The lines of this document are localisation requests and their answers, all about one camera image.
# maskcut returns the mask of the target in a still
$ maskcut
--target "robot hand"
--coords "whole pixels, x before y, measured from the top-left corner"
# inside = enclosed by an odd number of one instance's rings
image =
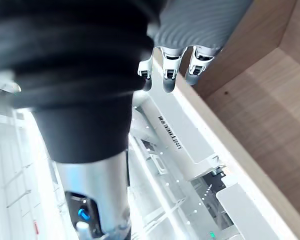
[[[131,237],[125,151],[133,93],[152,85],[154,47],[171,92],[194,46],[195,84],[251,0],[167,2],[0,0],[0,71],[22,90],[11,104],[32,111],[81,239]]]

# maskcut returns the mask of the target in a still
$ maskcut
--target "wooden panel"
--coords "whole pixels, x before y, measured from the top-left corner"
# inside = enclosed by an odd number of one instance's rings
[[[300,65],[277,48],[206,102],[300,213]]]
[[[278,47],[295,0],[255,0],[229,42],[202,75],[196,91],[206,98]],[[189,54],[180,72],[184,75]]]
[[[300,64],[300,0],[297,1],[280,48]]]

